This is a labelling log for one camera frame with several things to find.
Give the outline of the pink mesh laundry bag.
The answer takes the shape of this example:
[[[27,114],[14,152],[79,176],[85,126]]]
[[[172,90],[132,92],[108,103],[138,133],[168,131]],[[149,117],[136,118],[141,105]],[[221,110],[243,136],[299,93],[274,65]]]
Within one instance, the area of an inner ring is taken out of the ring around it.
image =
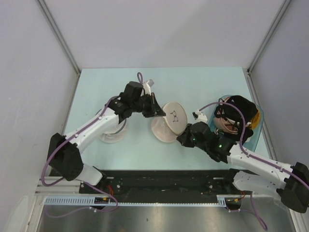
[[[188,123],[187,114],[185,109],[175,101],[166,103],[162,110],[166,115],[154,118],[151,129],[158,140],[172,143],[185,131]]]

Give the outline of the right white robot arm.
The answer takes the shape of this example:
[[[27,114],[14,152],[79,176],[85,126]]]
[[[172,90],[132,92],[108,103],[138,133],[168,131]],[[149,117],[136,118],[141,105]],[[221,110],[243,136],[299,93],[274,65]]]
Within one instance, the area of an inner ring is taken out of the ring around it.
[[[295,165],[266,159],[244,149],[235,141],[212,132],[204,122],[188,124],[177,137],[184,147],[197,147],[216,162],[242,167],[253,173],[237,171],[234,177],[223,181],[228,194],[237,190],[251,191],[279,199],[288,208],[305,213],[309,207],[309,169],[297,162]]]

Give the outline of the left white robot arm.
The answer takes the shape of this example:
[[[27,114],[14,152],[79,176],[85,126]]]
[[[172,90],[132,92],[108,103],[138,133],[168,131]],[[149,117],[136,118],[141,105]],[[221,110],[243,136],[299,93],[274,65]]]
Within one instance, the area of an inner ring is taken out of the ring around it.
[[[151,91],[153,84],[152,80],[142,84],[131,81],[83,126],[66,135],[55,133],[50,139],[46,166],[57,171],[62,180],[87,182],[94,192],[102,193],[107,187],[104,174],[84,164],[82,153],[100,136],[126,123],[133,113],[142,113],[145,118],[166,116]]]

